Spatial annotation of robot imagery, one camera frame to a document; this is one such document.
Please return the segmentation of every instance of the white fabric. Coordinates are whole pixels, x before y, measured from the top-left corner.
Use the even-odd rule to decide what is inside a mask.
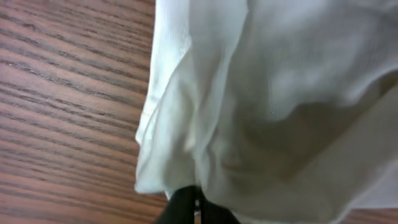
[[[397,206],[397,68],[396,0],[157,0],[136,190],[283,222]]]

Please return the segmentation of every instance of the black object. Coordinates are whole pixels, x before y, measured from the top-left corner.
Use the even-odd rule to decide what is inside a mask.
[[[194,186],[176,191],[154,224],[194,224],[195,212],[200,212],[202,224],[240,224],[228,209],[207,201]]]

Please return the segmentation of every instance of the wooden surface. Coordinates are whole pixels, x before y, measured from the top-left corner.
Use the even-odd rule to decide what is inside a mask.
[[[0,223],[152,223],[134,193],[154,1],[0,0]],[[345,224],[398,223],[393,210]]]

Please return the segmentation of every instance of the white cloth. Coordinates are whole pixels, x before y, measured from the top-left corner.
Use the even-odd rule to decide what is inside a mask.
[[[380,82],[398,1],[157,0],[155,16],[138,192],[195,184],[295,223],[398,207],[398,90]]]

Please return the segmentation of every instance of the wood grain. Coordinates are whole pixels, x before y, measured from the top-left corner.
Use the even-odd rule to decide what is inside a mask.
[[[133,191],[154,4],[0,0],[0,223],[152,223],[162,211],[163,196]]]

